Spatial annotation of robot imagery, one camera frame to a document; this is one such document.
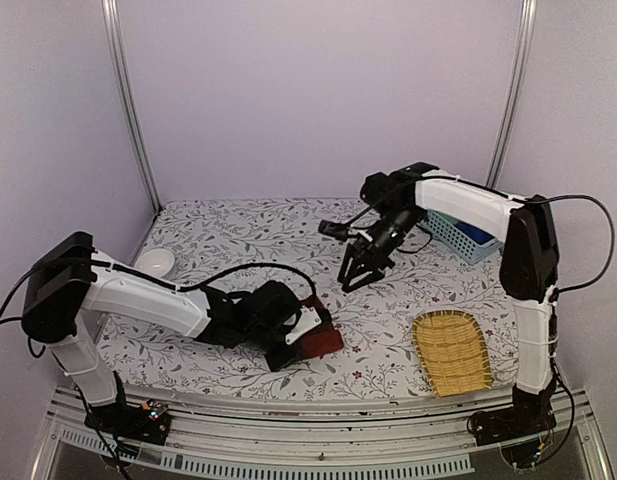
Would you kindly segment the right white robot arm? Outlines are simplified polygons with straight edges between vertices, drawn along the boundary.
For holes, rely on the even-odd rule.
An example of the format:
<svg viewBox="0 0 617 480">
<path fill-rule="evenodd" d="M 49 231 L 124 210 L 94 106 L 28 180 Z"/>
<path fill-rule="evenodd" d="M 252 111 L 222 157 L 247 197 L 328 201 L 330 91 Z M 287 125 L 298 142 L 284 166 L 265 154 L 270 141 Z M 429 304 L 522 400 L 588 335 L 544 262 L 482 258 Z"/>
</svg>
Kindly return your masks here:
<svg viewBox="0 0 617 480">
<path fill-rule="evenodd" d="M 559 251 L 545 198 L 496 192 L 423 162 L 368 176 L 360 197 L 379 216 L 370 227 L 356 229 L 352 222 L 319 225 L 320 233 L 347 244 L 338 274 L 346 293 L 383 279 L 394 266 L 392 253 L 430 211 L 502 242 L 499 280 L 513 301 L 518 373 L 511 407 L 474 414 L 468 429 L 478 445 L 488 445 L 553 428 Z"/>
</svg>

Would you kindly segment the brown towel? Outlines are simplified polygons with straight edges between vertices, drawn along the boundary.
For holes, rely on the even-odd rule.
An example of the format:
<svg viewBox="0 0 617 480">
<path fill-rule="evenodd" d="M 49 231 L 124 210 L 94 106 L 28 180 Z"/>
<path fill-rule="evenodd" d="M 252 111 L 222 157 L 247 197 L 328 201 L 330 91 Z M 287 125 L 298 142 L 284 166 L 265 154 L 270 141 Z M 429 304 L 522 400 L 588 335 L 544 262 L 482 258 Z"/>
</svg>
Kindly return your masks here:
<svg viewBox="0 0 617 480">
<path fill-rule="evenodd" d="M 312 307 L 318 314 L 321 324 L 299 339 L 302 360 L 323 358 L 344 349 L 340 331 L 333 325 L 330 311 L 316 295 L 311 295 L 302 302 L 304 307 Z"/>
</svg>

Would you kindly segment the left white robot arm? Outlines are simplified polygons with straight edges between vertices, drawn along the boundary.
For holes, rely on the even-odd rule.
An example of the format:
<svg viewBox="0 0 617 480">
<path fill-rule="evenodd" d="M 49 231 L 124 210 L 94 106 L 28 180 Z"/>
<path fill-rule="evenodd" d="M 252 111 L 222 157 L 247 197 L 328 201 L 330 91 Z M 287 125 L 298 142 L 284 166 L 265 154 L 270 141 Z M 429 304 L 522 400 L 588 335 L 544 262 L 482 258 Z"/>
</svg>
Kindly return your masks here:
<svg viewBox="0 0 617 480">
<path fill-rule="evenodd" d="M 281 282 L 237 294 L 206 284 L 180 286 L 97 251 L 85 232 L 73 233 L 38 260 L 27 280 L 22 329 L 51 351 L 79 388 L 86 425 L 114 438 L 155 445 L 164 444 L 169 434 L 166 405 L 127 403 L 123 383 L 100 356 L 82 312 L 138 319 L 224 348 L 256 344 L 273 371 L 300 357 L 302 338 L 322 324 L 315 308 L 303 305 Z"/>
</svg>

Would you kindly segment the blue towel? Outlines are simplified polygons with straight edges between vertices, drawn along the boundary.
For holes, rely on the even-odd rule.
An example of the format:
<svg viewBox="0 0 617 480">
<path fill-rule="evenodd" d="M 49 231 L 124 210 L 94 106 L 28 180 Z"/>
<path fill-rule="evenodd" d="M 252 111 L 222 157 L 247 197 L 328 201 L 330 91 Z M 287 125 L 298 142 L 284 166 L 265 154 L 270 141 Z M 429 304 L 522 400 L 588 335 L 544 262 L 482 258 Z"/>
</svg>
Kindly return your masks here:
<svg viewBox="0 0 617 480">
<path fill-rule="evenodd" d="M 460 223 L 458 228 L 478 245 L 486 244 L 493 239 L 489 233 L 470 224 Z"/>
</svg>

